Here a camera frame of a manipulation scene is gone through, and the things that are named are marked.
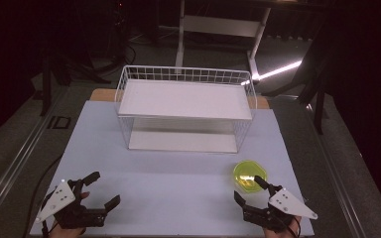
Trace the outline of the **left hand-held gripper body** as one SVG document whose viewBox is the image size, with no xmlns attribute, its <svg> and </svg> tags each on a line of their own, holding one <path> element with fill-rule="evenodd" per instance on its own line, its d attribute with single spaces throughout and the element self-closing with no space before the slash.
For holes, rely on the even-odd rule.
<svg viewBox="0 0 381 238">
<path fill-rule="evenodd" d="M 63 229 L 102 227 L 107 211 L 88 209 L 81 204 L 84 185 L 88 182 L 83 179 L 63 180 L 50 194 L 35 222 L 45 222 L 52 216 Z"/>
</svg>

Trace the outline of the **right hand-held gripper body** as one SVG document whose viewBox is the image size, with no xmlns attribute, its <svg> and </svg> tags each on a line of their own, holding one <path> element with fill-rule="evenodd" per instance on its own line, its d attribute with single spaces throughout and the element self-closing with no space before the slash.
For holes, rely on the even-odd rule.
<svg viewBox="0 0 381 238">
<path fill-rule="evenodd" d="M 274 232 L 283 232 L 290 228 L 297 217 L 316 220 L 318 215 L 285 188 L 269 189 L 270 197 L 266 208 L 248 205 L 242 200 L 243 220 L 267 228 Z"/>
</svg>

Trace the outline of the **yellow-green plastic bowl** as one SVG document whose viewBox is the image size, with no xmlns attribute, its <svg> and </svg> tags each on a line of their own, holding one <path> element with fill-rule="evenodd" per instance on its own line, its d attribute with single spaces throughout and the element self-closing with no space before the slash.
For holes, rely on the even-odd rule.
<svg viewBox="0 0 381 238">
<path fill-rule="evenodd" d="M 239 162 L 233 169 L 233 179 L 238 187 L 247 193 L 258 192 L 262 187 L 255 181 L 255 177 L 267 179 L 267 172 L 257 162 L 245 160 Z"/>
</svg>

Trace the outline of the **person's right hand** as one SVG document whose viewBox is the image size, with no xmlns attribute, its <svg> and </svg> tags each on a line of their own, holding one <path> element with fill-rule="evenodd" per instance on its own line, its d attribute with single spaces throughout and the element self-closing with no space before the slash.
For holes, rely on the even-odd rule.
<svg viewBox="0 0 381 238">
<path fill-rule="evenodd" d="M 298 238 L 300 231 L 300 222 L 301 217 L 295 216 L 292 219 L 291 224 L 282 232 L 275 232 L 273 230 L 269 230 L 264 228 L 265 238 Z"/>
</svg>

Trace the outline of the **person's left hand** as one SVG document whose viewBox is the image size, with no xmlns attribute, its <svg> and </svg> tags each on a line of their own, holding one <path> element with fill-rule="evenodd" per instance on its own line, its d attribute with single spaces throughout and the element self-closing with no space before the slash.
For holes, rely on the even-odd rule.
<svg viewBox="0 0 381 238">
<path fill-rule="evenodd" d="M 63 229 L 55 221 L 52 230 L 49 232 L 49 238 L 79 238 L 86 231 L 86 228 Z"/>
</svg>

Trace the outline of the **pale blue table mat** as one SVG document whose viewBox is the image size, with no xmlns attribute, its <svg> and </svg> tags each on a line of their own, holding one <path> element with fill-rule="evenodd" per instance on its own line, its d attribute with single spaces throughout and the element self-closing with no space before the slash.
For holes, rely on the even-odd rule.
<svg viewBox="0 0 381 238">
<path fill-rule="evenodd" d="M 236 154 L 133 151 L 126 148 L 114 105 L 84 104 L 52 183 L 100 179 L 88 187 L 85 205 L 100 207 L 121 198 L 88 237 L 259 237 L 260 227 L 244 221 L 233 193 L 233 169 L 243 160 L 257 162 L 268 180 L 295 196 L 302 193 L 276 116 L 258 109 Z"/>
</svg>

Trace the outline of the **black metal stand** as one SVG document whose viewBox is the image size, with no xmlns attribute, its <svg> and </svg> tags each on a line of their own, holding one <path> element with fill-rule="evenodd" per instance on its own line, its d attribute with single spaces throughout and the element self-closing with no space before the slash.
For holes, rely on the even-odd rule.
<svg viewBox="0 0 381 238">
<path fill-rule="evenodd" d="M 316 102 L 316 109 L 315 109 L 315 116 L 314 116 L 314 125 L 315 125 L 317 132 L 320 135 L 322 135 L 321 120 L 322 120 L 322 113 L 323 113 L 323 104 L 324 104 L 324 91 L 319 90 L 317 92 L 317 102 Z"/>
<path fill-rule="evenodd" d="M 44 50 L 43 58 L 43 87 L 42 87 L 42 112 L 41 115 L 45 116 L 52 104 L 52 84 L 51 84 L 51 66 L 50 66 L 50 52 Z"/>
</svg>

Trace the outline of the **metal floor rail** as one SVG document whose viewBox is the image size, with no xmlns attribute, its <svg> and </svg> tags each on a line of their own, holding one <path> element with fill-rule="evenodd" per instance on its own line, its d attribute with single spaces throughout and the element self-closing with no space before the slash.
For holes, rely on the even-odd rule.
<svg viewBox="0 0 381 238">
<path fill-rule="evenodd" d="M 5 199 L 12 182 L 34 151 L 39 138 L 51 121 L 57 105 L 67 92 L 67 87 L 55 91 L 51 107 L 44 116 L 40 116 L 41 103 L 29 99 L 0 128 L 0 204 Z"/>
<path fill-rule="evenodd" d="M 333 159 L 326 147 L 326 142 L 322 135 L 318 133 L 318 128 L 313 126 L 316 138 L 318 139 L 318 145 L 324 156 L 324 164 L 327 172 L 327 177 L 332 185 L 333 193 L 338 201 L 340 210 L 343 213 L 344 221 L 346 222 L 352 238 L 366 238 L 364 229 L 359 221 L 358 215 L 351 198 L 347 193 L 347 189 L 342 181 L 338 169 L 333 162 Z"/>
</svg>

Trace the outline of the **white chair frame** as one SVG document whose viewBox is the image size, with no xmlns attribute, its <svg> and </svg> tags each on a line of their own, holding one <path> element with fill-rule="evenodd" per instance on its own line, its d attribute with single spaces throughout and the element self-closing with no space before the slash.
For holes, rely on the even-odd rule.
<svg viewBox="0 0 381 238">
<path fill-rule="evenodd" d="M 185 13 L 185 9 L 186 0 L 181 0 L 179 19 L 179 44 L 176 55 L 177 67 L 181 67 L 184 61 L 185 32 L 246 37 L 254 39 L 252 50 L 247 52 L 247 59 L 252 78 L 260 78 L 255 58 L 271 12 L 270 8 L 265 9 L 259 22 L 187 15 Z"/>
</svg>

